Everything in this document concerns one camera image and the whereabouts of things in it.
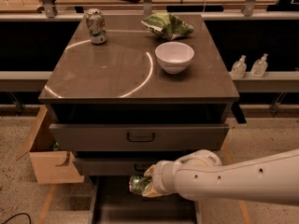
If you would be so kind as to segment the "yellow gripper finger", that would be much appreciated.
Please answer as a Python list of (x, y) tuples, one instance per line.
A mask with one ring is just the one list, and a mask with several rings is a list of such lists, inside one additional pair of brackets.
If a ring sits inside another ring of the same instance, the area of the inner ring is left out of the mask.
[(154, 170), (155, 170), (155, 164), (152, 164), (151, 167), (145, 171), (144, 176), (151, 177)]
[(154, 182), (149, 182), (145, 189), (142, 191), (142, 196), (147, 198), (156, 198), (164, 195), (164, 191), (159, 185)]

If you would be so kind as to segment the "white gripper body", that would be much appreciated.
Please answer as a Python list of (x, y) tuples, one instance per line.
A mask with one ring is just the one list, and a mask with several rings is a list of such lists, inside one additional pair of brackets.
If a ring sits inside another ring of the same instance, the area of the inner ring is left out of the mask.
[(164, 195), (178, 193), (182, 197), (194, 197), (199, 194), (195, 186), (200, 183), (205, 169), (215, 171), (220, 166), (221, 159), (213, 152), (203, 149), (175, 161), (157, 162), (151, 182), (159, 185)]

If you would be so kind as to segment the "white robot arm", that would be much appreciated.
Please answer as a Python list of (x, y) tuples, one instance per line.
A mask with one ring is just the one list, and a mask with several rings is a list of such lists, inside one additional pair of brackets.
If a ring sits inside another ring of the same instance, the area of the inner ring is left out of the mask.
[(224, 165), (199, 150), (175, 161), (159, 161), (145, 173), (144, 197), (177, 193), (191, 201), (231, 199), (299, 205), (299, 150)]

